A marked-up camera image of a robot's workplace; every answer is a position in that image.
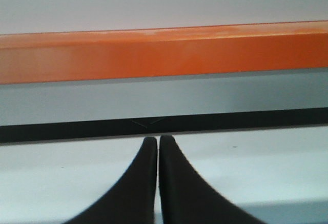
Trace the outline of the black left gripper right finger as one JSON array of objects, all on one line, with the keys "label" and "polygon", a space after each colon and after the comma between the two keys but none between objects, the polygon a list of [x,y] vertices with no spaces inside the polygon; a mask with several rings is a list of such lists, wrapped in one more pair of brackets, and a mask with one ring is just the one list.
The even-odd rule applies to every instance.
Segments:
[{"label": "black left gripper right finger", "polygon": [[159,192],[164,223],[263,222],[215,191],[171,135],[160,137]]}]

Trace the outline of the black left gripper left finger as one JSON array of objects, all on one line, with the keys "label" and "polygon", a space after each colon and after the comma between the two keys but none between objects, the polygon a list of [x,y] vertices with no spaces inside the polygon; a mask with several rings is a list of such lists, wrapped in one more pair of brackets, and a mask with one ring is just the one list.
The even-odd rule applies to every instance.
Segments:
[{"label": "black left gripper left finger", "polygon": [[154,223],[156,182],[157,141],[146,137],[113,187],[67,223]]}]

